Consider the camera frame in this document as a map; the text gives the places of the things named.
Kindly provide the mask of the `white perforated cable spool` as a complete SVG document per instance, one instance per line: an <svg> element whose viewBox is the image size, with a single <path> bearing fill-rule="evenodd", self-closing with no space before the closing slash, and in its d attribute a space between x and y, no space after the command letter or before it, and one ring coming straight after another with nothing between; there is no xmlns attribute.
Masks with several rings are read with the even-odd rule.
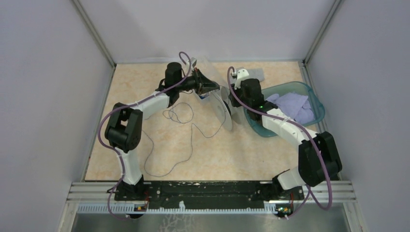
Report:
<svg viewBox="0 0 410 232"><path fill-rule="evenodd" d="M245 120L243 107L233 107L227 87L220 86L219 90L211 92L208 97L217 119L227 131L233 129L234 123L243 125Z"/></svg>

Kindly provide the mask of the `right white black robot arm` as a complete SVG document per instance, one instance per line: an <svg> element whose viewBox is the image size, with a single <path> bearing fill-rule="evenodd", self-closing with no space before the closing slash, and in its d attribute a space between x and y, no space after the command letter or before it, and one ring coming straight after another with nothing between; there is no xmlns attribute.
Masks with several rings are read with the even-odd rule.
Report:
<svg viewBox="0 0 410 232"><path fill-rule="evenodd" d="M229 101L233 108L243 108L248 122L275 133L292 145L298 154L297 166L273 177L272 192L285 199L292 188L314 187L342 170L335 140L327 131L310 130L288 117L276 104L268 101L258 79L228 81Z"/></svg>

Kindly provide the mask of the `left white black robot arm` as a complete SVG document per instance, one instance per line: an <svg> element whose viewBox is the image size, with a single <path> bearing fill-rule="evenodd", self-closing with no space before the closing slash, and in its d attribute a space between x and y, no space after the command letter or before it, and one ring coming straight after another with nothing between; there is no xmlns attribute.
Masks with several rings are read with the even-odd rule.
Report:
<svg viewBox="0 0 410 232"><path fill-rule="evenodd" d="M191 90L197 95L204 95L219 89L219 84L205 77L192 64L188 65L188 72L184 73L180 63L171 62L167 64L165 78L151 95L129 105L116 103L113 110L103 118L108 122L104 132L104 137L109 142L106 147L117 153L122 170L116 187L124 188L133 200L139 200L144 196L145 187L137 163L136 148L141 140L142 124L145 119L172 107L181 92Z"/></svg>

